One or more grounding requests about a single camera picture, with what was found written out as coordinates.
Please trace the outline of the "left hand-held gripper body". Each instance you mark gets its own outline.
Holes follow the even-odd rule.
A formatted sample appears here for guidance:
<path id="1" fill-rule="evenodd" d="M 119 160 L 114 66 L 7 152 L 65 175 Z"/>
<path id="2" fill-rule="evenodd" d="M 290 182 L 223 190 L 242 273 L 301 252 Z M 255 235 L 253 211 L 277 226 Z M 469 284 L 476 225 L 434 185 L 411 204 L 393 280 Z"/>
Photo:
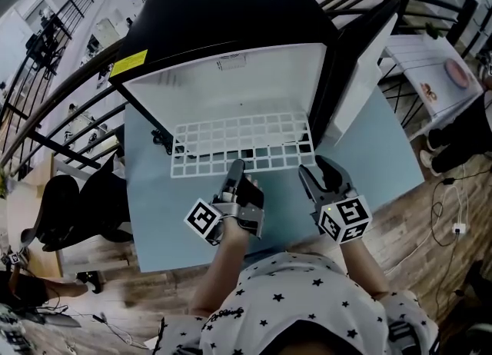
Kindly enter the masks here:
<path id="1" fill-rule="evenodd" d="M 264 223 L 264 194 L 246 177 L 228 178 L 211 202 L 199 198 L 184 217 L 184 223 L 202 240 L 218 245 L 224 233 L 224 220 L 233 218 L 249 234 L 261 237 Z"/>

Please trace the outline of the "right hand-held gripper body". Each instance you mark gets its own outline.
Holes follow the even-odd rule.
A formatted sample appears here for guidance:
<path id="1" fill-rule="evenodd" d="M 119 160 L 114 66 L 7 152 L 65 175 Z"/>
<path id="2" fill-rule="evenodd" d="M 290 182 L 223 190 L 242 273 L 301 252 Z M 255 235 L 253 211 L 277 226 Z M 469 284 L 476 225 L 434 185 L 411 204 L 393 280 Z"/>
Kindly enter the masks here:
<path id="1" fill-rule="evenodd" d="M 328 192 L 325 201 L 314 204 L 310 213 L 320 234 L 328 234 L 336 244 L 361 238 L 372 222 L 372 213 L 364 195 L 352 185 L 348 192 Z"/>

